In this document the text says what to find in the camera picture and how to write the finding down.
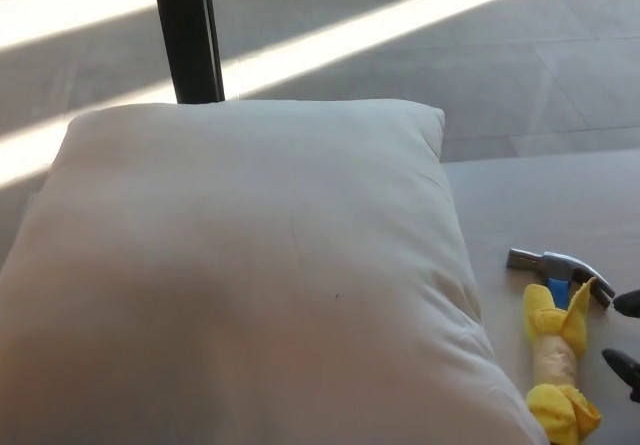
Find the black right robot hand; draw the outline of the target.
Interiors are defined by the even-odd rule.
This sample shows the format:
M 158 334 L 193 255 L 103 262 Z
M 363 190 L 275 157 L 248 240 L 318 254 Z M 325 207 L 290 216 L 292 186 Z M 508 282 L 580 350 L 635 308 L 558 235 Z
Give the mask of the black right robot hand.
M 624 293 L 613 300 L 614 309 L 626 317 L 639 318 L 639 291 Z M 639 402 L 639 361 L 628 354 L 605 348 L 601 352 L 611 370 L 630 387 L 629 399 Z

